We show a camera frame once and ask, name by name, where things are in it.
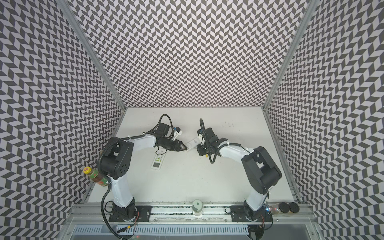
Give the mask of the white TCL remote control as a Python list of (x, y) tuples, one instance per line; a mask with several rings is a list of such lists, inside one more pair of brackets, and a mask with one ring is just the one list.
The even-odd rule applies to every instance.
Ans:
[(159, 171), (164, 163), (166, 153), (162, 155), (155, 155), (155, 158), (151, 164), (151, 169)]

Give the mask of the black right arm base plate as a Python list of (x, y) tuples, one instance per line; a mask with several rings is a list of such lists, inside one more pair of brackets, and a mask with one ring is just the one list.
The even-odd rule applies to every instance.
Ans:
[(240, 205), (230, 206), (230, 215), (232, 222), (267, 222), (271, 223), (273, 217), (266, 210), (266, 207), (261, 207), (257, 211), (253, 211), (250, 208), (245, 208)]

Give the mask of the white remote green buttons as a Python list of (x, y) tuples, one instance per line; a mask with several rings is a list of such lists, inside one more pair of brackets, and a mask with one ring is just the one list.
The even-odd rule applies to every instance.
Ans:
[(199, 140), (199, 138), (194, 138), (193, 140), (185, 143), (185, 146), (187, 148), (187, 152), (196, 148), (199, 144), (201, 143), (201, 141)]

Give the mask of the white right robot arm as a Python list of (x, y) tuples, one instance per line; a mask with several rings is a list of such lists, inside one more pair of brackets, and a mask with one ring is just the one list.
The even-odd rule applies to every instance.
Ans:
[(244, 201), (244, 212), (248, 220), (257, 221), (265, 208), (271, 189), (282, 178), (282, 172), (264, 147), (249, 150), (226, 138), (219, 138), (212, 130), (197, 130), (203, 142), (198, 145), (200, 156), (208, 155), (213, 164), (218, 156), (229, 158), (242, 164), (251, 192)]

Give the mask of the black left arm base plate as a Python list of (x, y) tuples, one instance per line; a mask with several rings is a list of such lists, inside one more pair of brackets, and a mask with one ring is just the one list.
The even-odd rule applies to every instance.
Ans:
[(134, 206), (121, 208), (118, 206), (113, 207), (112, 213), (109, 217), (109, 222), (123, 223), (123, 222), (149, 222), (152, 213), (152, 206)]

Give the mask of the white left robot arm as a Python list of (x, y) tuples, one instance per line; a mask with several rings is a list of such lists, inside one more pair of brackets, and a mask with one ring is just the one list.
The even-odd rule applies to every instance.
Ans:
[(112, 137), (108, 140), (98, 159), (98, 170), (103, 177), (108, 179), (116, 206), (126, 208), (134, 199), (128, 189), (126, 176), (133, 153), (153, 147), (163, 148), (171, 152), (187, 150), (182, 141), (166, 137), (166, 129), (166, 127), (161, 127), (160, 130), (153, 130), (138, 136)]

